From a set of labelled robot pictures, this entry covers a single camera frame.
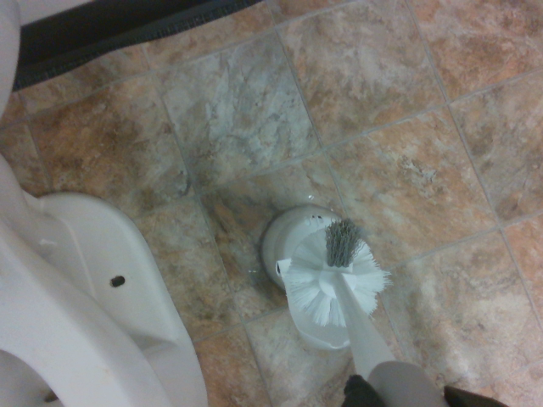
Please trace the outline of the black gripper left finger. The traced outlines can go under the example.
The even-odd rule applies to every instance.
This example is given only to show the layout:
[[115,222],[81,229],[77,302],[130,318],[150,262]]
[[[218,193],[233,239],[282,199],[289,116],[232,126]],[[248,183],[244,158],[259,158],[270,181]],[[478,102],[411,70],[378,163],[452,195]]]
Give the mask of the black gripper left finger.
[[344,386],[342,407],[385,406],[375,389],[360,375],[351,375]]

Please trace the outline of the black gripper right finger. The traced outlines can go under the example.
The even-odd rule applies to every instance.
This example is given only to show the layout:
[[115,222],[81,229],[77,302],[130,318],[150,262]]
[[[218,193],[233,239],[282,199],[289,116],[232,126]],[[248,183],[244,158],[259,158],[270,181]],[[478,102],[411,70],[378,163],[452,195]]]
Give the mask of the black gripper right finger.
[[444,386],[444,398],[450,407],[507,407],[497,399],[452,386]]

